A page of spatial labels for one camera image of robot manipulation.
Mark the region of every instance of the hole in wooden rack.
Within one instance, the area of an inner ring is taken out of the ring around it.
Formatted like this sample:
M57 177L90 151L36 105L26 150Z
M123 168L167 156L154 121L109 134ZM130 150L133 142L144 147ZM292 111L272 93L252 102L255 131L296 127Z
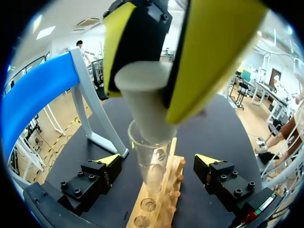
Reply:
M134 219L134 225L137 228L147 228L150 226L150 224L151 224L150 219L145 216L137 216Z
M152 212L156 208L156 202L153 199L146 198L141 201L141 209L146 212Z

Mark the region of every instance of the ceiling light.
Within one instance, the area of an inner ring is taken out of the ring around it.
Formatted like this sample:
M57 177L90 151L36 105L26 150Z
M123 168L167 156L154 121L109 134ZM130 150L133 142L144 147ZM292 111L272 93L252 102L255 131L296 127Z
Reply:
M293 29L290 26L288 26L287 31L289 35L292 35Z
M36 39L40 39L40 38L43 38L45 36L48 36L49 34L52 33L52 31L54 30L56 26L52 26L52 27L49 27L49 28L46 28L44 30L41 30L39 33L38 33L38 36Z
M39 15L39 17L37 17L37 19L34 21L34 26L33 26L33 34L36 32L36 30L38 29L40 22L41 22L41 18L42 18L42 14Z

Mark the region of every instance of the clear plastic cup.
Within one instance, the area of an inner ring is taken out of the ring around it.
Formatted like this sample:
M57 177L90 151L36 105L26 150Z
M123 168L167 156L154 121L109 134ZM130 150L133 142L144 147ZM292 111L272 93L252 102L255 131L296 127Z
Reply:
M152 194L159 193L166 172L171 140L162 144L148 142L141 136L135 120L129 126L128 135L147 190Z

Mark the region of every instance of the wooden test tube rack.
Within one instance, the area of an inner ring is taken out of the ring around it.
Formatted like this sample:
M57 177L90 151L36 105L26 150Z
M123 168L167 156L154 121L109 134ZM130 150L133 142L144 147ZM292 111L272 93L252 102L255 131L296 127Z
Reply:
M127 228L170 228L180 194L184 157L175 156L176 138L170 147L166 172L162 180L161 191L151 194L144 183L133 207Z

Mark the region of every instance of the metal stand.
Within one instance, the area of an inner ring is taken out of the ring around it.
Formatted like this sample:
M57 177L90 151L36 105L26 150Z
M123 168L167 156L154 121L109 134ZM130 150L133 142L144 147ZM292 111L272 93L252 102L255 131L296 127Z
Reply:
M54 119L54 121L55 121L55 123L56 123L56 125L58 126L59 129L55 127L53 121L51 120L51 118L49 117L49 115L48 115L48 113L47 113L47 111L46 111L46 108L44 107L43 110L46 112L47 117L48 117L48 120L51 122L51 124L53 125L53 127L54 127L54 129L55 129L56 131L58 131L59 133L61 133L61 134L63 134L63 135L65 136L66 134L64 133L64 131L63 131L62 128L60 127L59 123L57 122L57 119L56 119L56 117L54 116L54 114L53 114L51 108L49 107L49 105L47 105L47 108L48 108L49 112L51 113L51 115L52 115L52 117L53 117L53 119Z
M72 96L87 138L110 152L119 153L123 158L125 158L128 154L128 149L119 138L99 101L80 50L76 48L70 52L72 54L75 70L77 71L80 80L78 85L71 88ZM92 131L86 117L82 96L84 96L92 112L98 117L100 125L109 136L109 140Z

